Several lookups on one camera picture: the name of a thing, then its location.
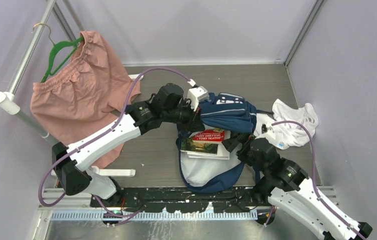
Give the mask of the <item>navy blue student backpack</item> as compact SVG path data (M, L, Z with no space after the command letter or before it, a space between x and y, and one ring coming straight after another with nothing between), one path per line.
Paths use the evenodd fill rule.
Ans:
M199 107L204 130L177 127L179 171L190 191L220 192L231 188L242 174L244 164L236 152L243 137L254 132L260 110L243 97L229 93L210 93Z

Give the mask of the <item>palm leaf white book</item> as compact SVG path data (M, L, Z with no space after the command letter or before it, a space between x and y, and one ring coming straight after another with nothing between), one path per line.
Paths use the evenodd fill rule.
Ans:
M225 130L225 140L230 137L230 131ZM184 152L187 154L189 158L196 158L196 159L213 159L213 160L229 160L230 159L230 153L225 149L223 146L222 142L218 143L218 152L216 155L206 155L206 154L195 154L195 153L188 153Z

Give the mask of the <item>red cover book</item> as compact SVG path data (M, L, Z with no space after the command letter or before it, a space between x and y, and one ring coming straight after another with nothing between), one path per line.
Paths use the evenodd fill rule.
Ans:
M196 143L219 144L225 140L226 131L219 128L207 129L191 136Z

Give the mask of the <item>green jungle cover book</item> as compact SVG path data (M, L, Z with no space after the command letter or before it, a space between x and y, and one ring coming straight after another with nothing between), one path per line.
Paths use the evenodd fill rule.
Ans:
M180 150L190 154L216 155L218 147L218 143L197 142L187 137L180 139Z

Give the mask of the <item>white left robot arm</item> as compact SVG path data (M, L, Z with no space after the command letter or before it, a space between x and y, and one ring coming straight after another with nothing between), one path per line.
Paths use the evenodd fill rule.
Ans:
M118 183L109 176L91 170L100 157L121 144L135 139L162 123L186 127L189 132L205 129L200 119L199 104L209 98L202 86L193 86L183 97L184 90L173 83L162 86L149 100L134 102L123 115L92 135L65 145L52 147L53 172L67 196L89 193L103 199L111 207L121 203L123 194Z

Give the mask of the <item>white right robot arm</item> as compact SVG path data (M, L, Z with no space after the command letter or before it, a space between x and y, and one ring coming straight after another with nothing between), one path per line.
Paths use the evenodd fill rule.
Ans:
M373 228L341 211L297 163L281 157L265 138L238 134L223 141L230 153L262 178L251 190L254 203L280 209L307 227L320 240L365 240Z

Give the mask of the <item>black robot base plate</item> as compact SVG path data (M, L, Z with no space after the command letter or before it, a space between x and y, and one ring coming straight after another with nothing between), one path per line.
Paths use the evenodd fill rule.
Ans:
M98 201L94 196L90 206L117 208L129 212L203 213L208 207L213 213L246 213L249 210L268 209L271 205L254 198L249 186L232 187L219 192L198 193L186 187L127 187L118 192L117 199Z

